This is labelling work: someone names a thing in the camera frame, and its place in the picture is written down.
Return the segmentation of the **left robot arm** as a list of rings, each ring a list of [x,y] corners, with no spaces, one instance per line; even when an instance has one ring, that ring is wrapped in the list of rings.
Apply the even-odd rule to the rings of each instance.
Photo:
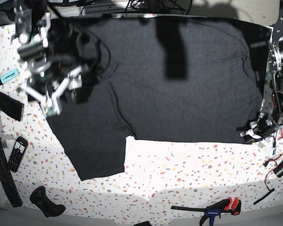
[[[270,88],[274,103],[269,113],[257,113],[240,130],[244,143],[263,142],[283,126],[283,0],[280,2],[277,22],[271,27],[255,24],[241,26],[251,47],[251,62],[256,68],[267,66],[271,75]]]

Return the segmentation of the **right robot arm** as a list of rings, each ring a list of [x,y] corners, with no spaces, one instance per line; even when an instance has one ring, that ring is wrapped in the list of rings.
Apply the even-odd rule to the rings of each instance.
[[[76,93],[83,76],[99,61],[97,38],[68,22],[46,0],[15,0],[15,35],[19,71],[25,75],[18,91],[36,100],[46,117],[62,111],[60,97]]]

